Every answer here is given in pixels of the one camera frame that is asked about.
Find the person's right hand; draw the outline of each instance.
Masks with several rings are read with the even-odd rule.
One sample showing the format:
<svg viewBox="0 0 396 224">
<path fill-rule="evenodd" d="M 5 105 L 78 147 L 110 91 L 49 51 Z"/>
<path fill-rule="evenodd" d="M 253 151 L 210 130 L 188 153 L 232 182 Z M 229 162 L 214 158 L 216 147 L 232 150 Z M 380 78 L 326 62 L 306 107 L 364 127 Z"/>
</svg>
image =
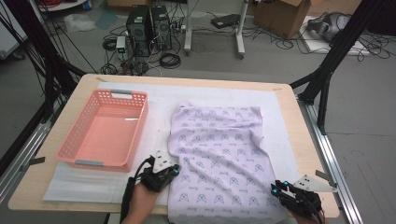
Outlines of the person's right hand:
<svg viewBox="0 0 396 224">
<path fill-rule="evenodd" d="M 294 216 L 294 218 L 297 220 L 298 224 L 318 224 L 318 222 L 312 217 L 312 218 L 307 218 L 307 217 L 302 217 L 300 215 L 297 215 L 295 213 L 290 213 Z M 327 220 L 324 218 L 323 214 L 319 213 L 320 219 L 324 224 L 328 224 Z"/>
</svg>

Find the white sheet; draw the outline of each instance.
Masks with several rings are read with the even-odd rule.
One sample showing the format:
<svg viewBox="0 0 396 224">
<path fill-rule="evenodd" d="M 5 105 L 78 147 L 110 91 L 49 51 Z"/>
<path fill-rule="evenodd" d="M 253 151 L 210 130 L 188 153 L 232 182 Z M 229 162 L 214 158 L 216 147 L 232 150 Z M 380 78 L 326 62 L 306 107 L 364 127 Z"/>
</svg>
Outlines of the white sheet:
<svg viewBox="0 0 396 224">
<path fill-rule="evenodd" d="M 167 150 L 172 115 L 177 106 L 186 100 L 206 106 L 261 107 L 263 120 L 266 120 L 262 125 L 263 135 L 266 136 L 262 148 L 268 148 L 267 153 L 273 163 L 276 178 L 289 182 L 300 178 L 279 104 L 276 95 L 271 91 L 112 82 L 103 82 L 99 88 L 148 93 L 148 118 L 132 172 L 123 174 L 76 170 L 60 162 L 44 196 L 45 201 L 120 203 L 127 176 L 134 175 L 137 166 L 149 155 L 155 155 L 158 149 Z M 168 192 L 166 189 L 156 204 L 167 204 Z"/>
</svg>

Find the pink object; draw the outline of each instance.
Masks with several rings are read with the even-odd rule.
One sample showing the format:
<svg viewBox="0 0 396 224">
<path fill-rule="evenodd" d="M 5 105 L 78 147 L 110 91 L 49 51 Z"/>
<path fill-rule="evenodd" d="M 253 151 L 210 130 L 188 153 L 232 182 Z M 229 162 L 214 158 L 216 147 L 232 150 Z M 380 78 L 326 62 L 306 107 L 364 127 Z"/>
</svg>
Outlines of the pink object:
<svg viewBox="0 0 396 224">
<path fill-rule="evenodd" d="M 148 112 L 145 92 L 93 91 L 56 159 L 77 168 L 130 172 Z"/>
</svg>

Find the cloth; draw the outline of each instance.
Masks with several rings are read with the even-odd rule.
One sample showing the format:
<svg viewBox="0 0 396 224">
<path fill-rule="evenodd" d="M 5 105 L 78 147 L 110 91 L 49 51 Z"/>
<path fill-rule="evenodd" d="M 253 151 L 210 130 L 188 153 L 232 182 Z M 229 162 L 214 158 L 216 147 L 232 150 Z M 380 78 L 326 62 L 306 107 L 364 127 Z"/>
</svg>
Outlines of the cloth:
<svg viewBox="0 0 396 224">
<path fill-rule="evenodd" d="M 170 185 L 170 221 L 277 223 L 286 218 L 286 209 L 271 195 L 275 175 L 261 140 L 259 107 L 181 104 L 168 142 L 181 166 Z"/>
</svg>

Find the white plastic bag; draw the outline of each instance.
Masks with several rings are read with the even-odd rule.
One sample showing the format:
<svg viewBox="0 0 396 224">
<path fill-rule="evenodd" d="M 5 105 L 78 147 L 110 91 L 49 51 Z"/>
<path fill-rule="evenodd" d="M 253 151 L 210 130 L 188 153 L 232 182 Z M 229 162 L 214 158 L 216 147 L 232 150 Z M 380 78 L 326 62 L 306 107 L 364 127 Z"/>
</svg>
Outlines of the white plastic bag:
<svg viewBox="0 0 396 224">
<path fill-rule="evenodd" d="M 64 17 L 64 24 L 66 25 L 67 33 L 90 31 L 95 28 L 95 23 L 91 21 L 88 15 L 84 14 L 68 15 Z"/>
</svg>

